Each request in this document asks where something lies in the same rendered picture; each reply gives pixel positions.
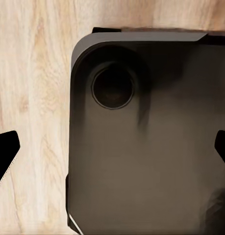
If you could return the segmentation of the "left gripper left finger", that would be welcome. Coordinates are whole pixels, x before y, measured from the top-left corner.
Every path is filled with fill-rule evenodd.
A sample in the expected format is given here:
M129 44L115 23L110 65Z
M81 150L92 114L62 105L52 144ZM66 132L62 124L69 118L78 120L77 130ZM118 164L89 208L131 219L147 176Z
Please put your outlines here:
M20 149L16 130L0 134L0 180Z

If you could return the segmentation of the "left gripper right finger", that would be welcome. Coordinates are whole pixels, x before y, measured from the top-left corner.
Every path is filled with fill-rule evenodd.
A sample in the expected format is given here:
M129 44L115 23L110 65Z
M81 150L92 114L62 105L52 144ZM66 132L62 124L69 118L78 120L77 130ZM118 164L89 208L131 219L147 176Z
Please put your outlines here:
M225 131L219 130L215 139L214 147L225 162Z

